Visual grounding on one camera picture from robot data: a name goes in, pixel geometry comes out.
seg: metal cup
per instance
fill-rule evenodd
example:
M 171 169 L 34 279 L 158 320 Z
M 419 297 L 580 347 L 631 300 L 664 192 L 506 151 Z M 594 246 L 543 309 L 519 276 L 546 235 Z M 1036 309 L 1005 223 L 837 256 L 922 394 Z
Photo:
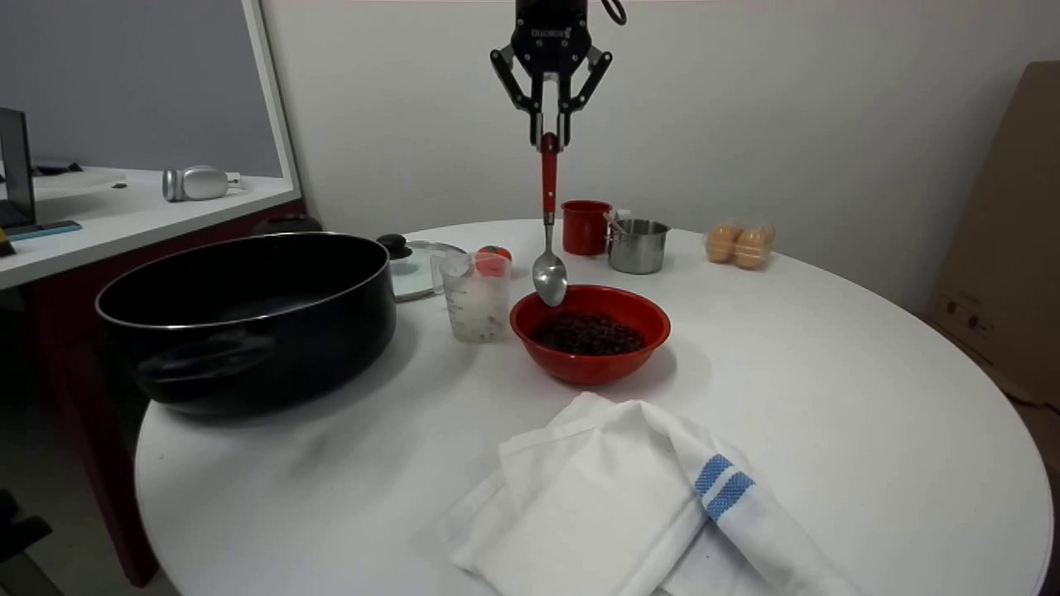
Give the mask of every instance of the metal cup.
M 664 267 L 666 256 L 666 223 L 653 218 L 621 218 L 611 224 L 607 261 L 616 271 L 653 276 Z

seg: black pot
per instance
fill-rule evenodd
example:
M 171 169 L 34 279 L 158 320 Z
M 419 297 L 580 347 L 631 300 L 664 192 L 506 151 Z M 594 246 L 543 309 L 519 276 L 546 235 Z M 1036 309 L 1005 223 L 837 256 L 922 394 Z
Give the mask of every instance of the black pot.
M 105 284 L 96 310 L 145 397 L 185 412 L 310 399 L 394 339 L 387 252 L 355 235 L 179 252 Z

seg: black pot handle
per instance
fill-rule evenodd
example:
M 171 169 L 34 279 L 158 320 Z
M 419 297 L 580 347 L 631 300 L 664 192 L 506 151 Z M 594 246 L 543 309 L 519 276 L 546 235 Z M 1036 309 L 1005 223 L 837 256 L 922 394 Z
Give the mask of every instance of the black pot handle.
M 249 375 L 268 363 L 274 355 L 274 339 L 261 334 L 214 334 L 194 345 L 181 345 L 138 362 L 138 376 L 153 386 L 171 384 L 208 384 Z

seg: dish towel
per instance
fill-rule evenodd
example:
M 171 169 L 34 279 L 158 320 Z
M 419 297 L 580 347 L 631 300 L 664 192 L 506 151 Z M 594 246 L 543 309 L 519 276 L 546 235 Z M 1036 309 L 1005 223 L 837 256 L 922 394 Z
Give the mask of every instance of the dish towel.
M 595 394 L 501 443 L 443 541 L 503 596 L 859 591 L 734 449 L 664 407 Z

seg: gray floor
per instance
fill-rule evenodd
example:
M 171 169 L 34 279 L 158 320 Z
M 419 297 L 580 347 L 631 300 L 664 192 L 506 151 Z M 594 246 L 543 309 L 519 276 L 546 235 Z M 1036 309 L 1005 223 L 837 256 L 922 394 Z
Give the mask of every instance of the gray floor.
M 126 581 L 91 482 L 48 410 L 23 347 L 23 310 L 0 292 L 0 485 L 53 527 L 31 547 L 31 558 L 68 596 L 175 596 L 161 571 L 141 590 Z

